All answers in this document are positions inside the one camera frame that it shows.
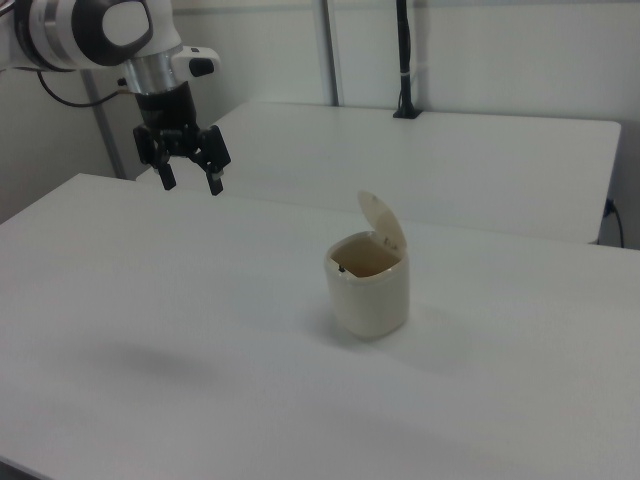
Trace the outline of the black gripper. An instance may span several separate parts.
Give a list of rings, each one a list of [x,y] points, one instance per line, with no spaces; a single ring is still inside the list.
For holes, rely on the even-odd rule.
[[[191,88],[188,83],[164,92],[135,94],[142,123],[133,130],[140,162],[151,166],[159,175],[163,188],[172,190],[176,179],[169,165],[169,153],[162,140],[162,132],[179,132],[189,145],[188,158],[204,172],[210,192],[223,192],[222,176],[231,157],[218,126],[200,129]]]

